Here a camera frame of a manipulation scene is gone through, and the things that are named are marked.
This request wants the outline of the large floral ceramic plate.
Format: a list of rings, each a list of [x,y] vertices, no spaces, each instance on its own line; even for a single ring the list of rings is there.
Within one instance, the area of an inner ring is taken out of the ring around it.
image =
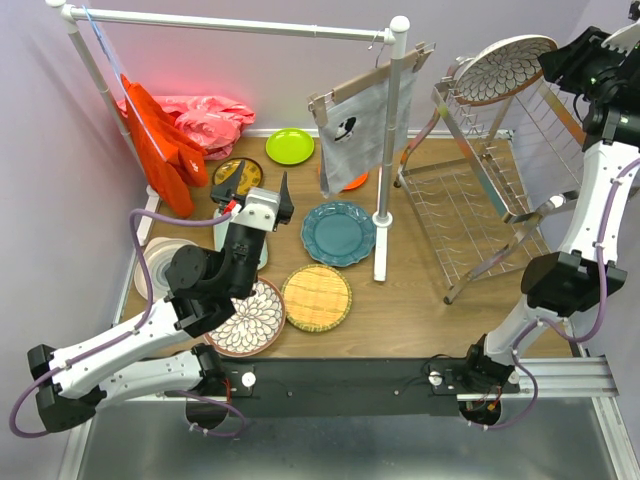
[[[557,43],[544,35],[500,40],[477,54],[457,77],[453,92],[461,105],[485,106],[528,88],[542,77],[539,56]]]

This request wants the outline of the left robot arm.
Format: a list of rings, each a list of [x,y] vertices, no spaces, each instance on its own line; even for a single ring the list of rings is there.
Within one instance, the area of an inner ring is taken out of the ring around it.
[[[101,408],[145,395],[173,392],[207,401],[229,395],[231,381],[214,347],[198,344],[165,360],[149,354],[209,333],[236,312],[234,303],[254,293],[266,235],[290,222],[294,204],[283,178],[278,191],[253,187],[237,193],[235,171],[211,190],[222,209],[211,225],[227,227],[219,251],[186,245],[166,270],[168,294],[148,299],[145,310],[89,340],[66,348],[38,345],[27,353],[45,434],[71,430]]]

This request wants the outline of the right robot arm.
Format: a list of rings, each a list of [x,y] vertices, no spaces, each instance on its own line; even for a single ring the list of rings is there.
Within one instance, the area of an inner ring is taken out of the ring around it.
[[[582,186],[558,251],[528,264],[519,303],[469,348],[454,374],[470,393],[501,391],[520,355],[548,328],[572,343],[591,340],[608,297],[627,278],[617,266],[617,247],[639,170],[639,25],[613,34],[589,27],[565,47],[540,55],[539,63],[546,81],[589,103],[582,121]]]

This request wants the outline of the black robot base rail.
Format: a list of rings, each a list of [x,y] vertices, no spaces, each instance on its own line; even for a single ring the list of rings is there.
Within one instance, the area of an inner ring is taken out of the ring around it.
[[[255,384],[232,381],[231,405],[250,418],[421,415],[456,416],[460,395],[489,399],[517,393],[515,367],[466,358],[225,360],[228,376],[253,373]]]

